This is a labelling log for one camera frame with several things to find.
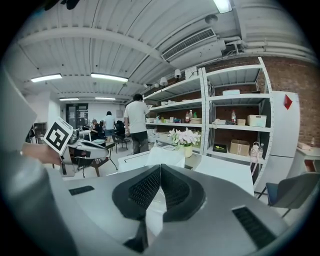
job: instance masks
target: person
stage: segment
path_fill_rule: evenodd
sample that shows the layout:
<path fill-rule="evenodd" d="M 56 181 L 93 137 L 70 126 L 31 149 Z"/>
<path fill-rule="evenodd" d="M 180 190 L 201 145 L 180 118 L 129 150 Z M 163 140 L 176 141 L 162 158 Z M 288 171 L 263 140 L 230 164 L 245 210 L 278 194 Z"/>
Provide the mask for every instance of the person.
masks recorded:
<path fill-rule="evenodd" d="M 115 117 L 111 114 L 111 111 L 106 113 L 106 117 L 104 118 L 104 127 L 106 138 L 115 133 Z"/>
<path fill-rule="evenodd" d="M 131 135 L 134 155 L 149 150 L 146 128 L 146 114 L 149 113 L 149 109 L 142 100 L 141 94 L 135 94 L 133 102 L 127 105 L 124 111 L 125 134 Z"/>
<path fill-rule="evenodd" d="M 102 132 L 102 127 L 101 127 L 100 124 L 98 124 L 96 119 L 92 120 L 92 124 L 93 124 L 93 128 L 90 128 L 90 130 L 91 130 L 91 141 L 99 140 L 100 139 L 99 134 Z M 84 136 L 84 139 L 89 141 L 90 140 L 89 135 Z"/>

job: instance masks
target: vase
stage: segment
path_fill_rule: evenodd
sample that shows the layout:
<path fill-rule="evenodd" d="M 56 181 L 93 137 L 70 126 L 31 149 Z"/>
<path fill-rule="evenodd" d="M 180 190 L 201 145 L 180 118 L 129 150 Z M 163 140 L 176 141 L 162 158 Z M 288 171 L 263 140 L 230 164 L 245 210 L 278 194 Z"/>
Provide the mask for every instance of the vase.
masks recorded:
<path fill-rule="evenodd" d="M 184 146 L 184 157 L 189 158 L 192 156 L 192 146 Z"/>

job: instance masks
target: desk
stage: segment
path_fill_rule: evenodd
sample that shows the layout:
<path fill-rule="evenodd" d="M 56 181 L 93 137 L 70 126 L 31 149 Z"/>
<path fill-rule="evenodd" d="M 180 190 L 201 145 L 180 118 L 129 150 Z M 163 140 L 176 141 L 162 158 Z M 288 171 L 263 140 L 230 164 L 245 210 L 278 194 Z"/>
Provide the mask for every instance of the desk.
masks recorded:
<path fill-rule="evenodd" d="M 316 172 L 320 172 L 320 148 L 313 147 L 311 150 L 296 148 L 293 163 L 287 178 L 299 176 L 307 171 L 306 163 L 313 165 Z"/>
<path fill-rule="evenodd" d="M 164 146 L 163 149 L 174 150 L 171 145 Z M 134 154 L 118 159 L 119 173 L 131 171 L 145 166 L 150 151 Z M 217 177 L 238 185 L 240 188 L 254 195 L 254 185 L 251 176 L 251 170 L 248 165 L 229 162 L 205 155 L 193 153 L 197 160 L 190 158 L 185 159 L 185 165 L 193 167 L 198 173 Z"/>

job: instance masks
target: gray chair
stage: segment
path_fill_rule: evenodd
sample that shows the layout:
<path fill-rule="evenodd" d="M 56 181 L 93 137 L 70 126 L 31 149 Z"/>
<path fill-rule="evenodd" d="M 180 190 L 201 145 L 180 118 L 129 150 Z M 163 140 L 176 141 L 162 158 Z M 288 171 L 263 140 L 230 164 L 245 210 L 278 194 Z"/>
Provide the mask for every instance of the gray chair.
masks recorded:
<path fill-rule="evenodd" d="M 288 209 L 282 215 L 283 218 L 291 209 L 298 209 L 304 203 L 319 180 L 320 173 L 305 172 L 299 176 L 281 180 L 279 184 L 266 183 L 258 199 L 266 191 L 269 206 Z"/>

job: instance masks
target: hand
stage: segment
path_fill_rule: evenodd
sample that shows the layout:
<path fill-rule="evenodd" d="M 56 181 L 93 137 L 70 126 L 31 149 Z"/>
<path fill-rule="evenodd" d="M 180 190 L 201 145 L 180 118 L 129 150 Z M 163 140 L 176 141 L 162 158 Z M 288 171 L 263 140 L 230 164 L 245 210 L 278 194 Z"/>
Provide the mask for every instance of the hand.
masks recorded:
<path fill-rule="evenodd" d="M 24 143 L 22 152 L 25 156 L 38 159 L 43 164 L 61 165 L 59 154 L 48 145 Z"/>

